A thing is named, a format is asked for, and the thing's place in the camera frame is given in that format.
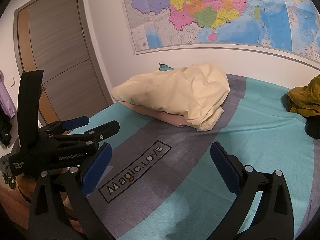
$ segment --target bed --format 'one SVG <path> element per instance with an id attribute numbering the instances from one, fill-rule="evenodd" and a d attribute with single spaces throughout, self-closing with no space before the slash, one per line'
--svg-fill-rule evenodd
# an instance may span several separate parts
<path id="1" fill-rule="evenodd" d="M 112 120 L 120 124 L 119 133 L 105 140 L 113 148 L 112 160 L 87 196 L 115 238 L 206 239 L 235 199 L 210 158 L 214 141 L 243 165 L 283 171 L 295 236 L 313 218 L 320 206 L 320 142 L 305 133 L 305 118 L 286 112 L 289 89 L 227 76 L 225 112 L 211 131 L 175 127 L 120 103 L 72 131 L 83 133 Z M 241 231 L 249 227 L 260 197 L 257 193 Z"/>

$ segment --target printed logo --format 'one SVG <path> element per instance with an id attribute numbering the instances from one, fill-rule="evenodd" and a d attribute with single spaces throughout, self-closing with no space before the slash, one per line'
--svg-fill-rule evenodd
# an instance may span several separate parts
<path id="1" fill-rule="evenodd" d="M 142 177 L 154 164 L 171 150 L 171 146 L 156 141 L 139 158 L 119 172 L 98 190 L 107 203 L 114 200 Z"/>
<path id="2" fill-rule="evenodd" d="M 14 162 L 13 163 L 14 167 L 16 168 L 16 170 L 22 168 L 23 164 L 24 164 L 24 162 L 20 162 L 20 163 Z"/>
<path id="3" fill-rule="evenodd" d="M 78 157 L 83 157 L 84 154 L 83 153 L 79 153 L 79 154 L 74 154 L 74 155 L 66 155 L 64 157 L 59 157 L 59 160 L 66 160 L 66 159 L 73 159 L 73 158 L 78 158 Z"/>

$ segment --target gray stripe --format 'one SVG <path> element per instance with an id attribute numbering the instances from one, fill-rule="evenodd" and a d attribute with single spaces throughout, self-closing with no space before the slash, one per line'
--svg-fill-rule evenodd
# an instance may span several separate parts
<path id="1" fill-rule="evenodd" d="M 192 127 L 175 127 L 152 120 L 113 151 L 113 169 L 99 185 L 103 187 L 114 176 L 134 162 L 157 140 L 172 149 L 139 180 L 109 204 L 95 190 L 88 200 L 98 217 L 115 238 L 134 228 L 158 208 L 181 184 L 203 156 L 219 131 L 234 115 L 244 97 L 246 78 L 228 75 L 230 93 L 222 105 L 224 113 L 211 131 L 198 132 Z"/>
<path id="2" fill-rule="evenodd" d="M 304 215 L 304 218 L 295 238 L 297 238 L 301 234 L 301 232 L 307 227 L 307 225 L 313 219 L 314 215 L 316 214 L 320 206 L 320 141 L 313 139 L 313 145 L 313 181 L 310 194 L 310 201 L 306 214 Z"/>

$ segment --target teal cloth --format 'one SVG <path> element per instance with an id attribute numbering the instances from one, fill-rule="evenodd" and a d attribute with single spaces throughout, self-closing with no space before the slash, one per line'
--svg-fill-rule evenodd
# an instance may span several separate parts
<path id="1" fill-rule="evenodd" d="M 292 198 L 295 233 L 309 203 L 313 178 L 313 139 L 305 131 L 306 119 L 286 111 L 282 97 L 289 89 L 247 78 L 244 98 L 229 124 L 217 135 L 225 150 L 257 171 L 283 171 Z M 115 103 L 90 118 L 84 131 L 117 120 L 120 131 L 108 138 L 117 147 L 152 118 Z M 249 227 L 261 194 L 257 193 L 241 228 Z M 208 149 L 180 186 L 145 220 L 120 240 L 205 240 L 232 205 L 230 193 L 210 158 Z"/>
<path id="2" fill-rule="evenodd" d="M 174 69 L 174 68 L 169 67 L 168 65 L 165 65 L 165 64 L 159 64 L 159 65 L 160 65 L 159 70 L 161 70 L 161 71 L 166 71 L 166 70 L 172 70 L 172 69 Z"/>

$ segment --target blue gripper pad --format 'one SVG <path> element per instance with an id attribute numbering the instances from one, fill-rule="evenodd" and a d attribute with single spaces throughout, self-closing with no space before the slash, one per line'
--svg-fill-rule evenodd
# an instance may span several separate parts
<path id="1" fill-rule="evenodd" d="M 62 129 L 65 129 L 67 131 L 76 129 L 81 126 L 85 126 L 89 123 L 89 117 L 87 116 L 81 116 L 75 119 L 66 120 L 63 125 Z"/>
<path id="2" fill-rule="evenodd" d="M 90 194 L 96 188 L 102 174 L 106 170 L 111 157 L 112 148 L 110 144 L 102 145 L 103 149 L 99 149 L 100 153 L 82 176 L 81 192 L 84 196 Z"/>
<path id="3" fill-rule="evenodd" d="M 228 190 L 238 196 L 241 192 L 241 176 L 218 142 L 211 145 L 210 155 Z"/>

